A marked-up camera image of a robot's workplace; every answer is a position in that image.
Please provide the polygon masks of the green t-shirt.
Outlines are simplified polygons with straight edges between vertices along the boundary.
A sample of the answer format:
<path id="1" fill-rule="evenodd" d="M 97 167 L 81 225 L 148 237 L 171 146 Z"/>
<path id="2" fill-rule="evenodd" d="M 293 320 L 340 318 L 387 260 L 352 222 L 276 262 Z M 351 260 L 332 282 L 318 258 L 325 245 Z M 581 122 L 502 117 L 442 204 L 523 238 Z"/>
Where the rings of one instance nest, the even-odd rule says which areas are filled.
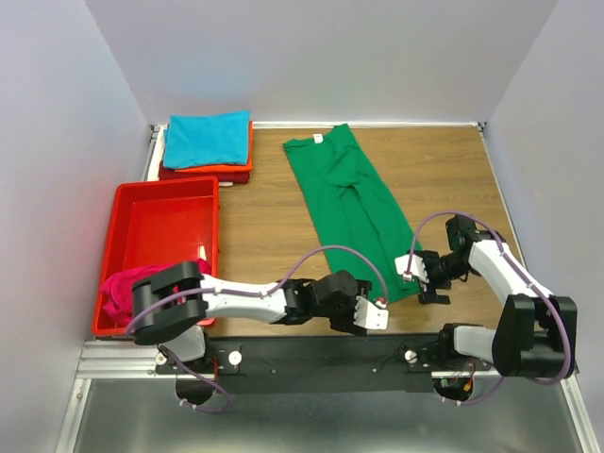
<path id="1" fill-rule="evenodd" d="M 350 127 L 335 126 L 320 139 L 292 139 L 283 149 L 320 244 L 360 252 L 386 287 L 364 261 L 342 250 L 326 252 L 330 270 L 371 281 L 374 298 L 397 302 L 418 294 L 418 286 L 404 281 L 394 264 L 410 249 L 412 228 Z"/>

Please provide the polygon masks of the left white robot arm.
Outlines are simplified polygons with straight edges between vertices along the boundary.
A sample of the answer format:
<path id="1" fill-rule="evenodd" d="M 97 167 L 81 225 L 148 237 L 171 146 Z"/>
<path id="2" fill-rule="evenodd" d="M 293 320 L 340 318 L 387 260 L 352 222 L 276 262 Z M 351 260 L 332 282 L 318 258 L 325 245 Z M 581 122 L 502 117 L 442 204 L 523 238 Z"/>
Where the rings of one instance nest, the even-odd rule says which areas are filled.
<path id="1" fill-rule="evenodd" d="M 244 318 L 268 325 L 298 326 L 320 317 L 331 328 L 363 335 L 355 324 L 358 298 L 372 289 L 368 280 L 338 271 L 320 279 L 286 278 L 246 284 L 203 274 L 183 261 L 132 285 L 132 319 L 126 335 L 137 345 L 164 346 L 190 373 L 202 371 L 210 358 L 196 326 L 208 318 Z"/>

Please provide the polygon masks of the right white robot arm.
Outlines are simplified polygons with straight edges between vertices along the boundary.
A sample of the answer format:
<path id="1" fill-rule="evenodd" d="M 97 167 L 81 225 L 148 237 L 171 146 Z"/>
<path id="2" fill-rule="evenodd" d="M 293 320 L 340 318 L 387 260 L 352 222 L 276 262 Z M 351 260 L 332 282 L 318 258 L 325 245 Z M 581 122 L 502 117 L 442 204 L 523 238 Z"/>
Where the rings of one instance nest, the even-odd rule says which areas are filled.
<path id="1" fill-rule="evenodd" d="M 502 377 L 552 385 L 575 370 L 578 308 L 540 284 L 513 256 L 505 239 L 478 218 L 450 211 L 445 223 L 449 252 L 413 244 L 402 275 L 418 281 L 423 304 L 448 304 L 453 281 L 482 277 L 503 305 L 496 328 L 447 323 L 434 346 L 447 370 L 468 358 L 485 361 Z"/>

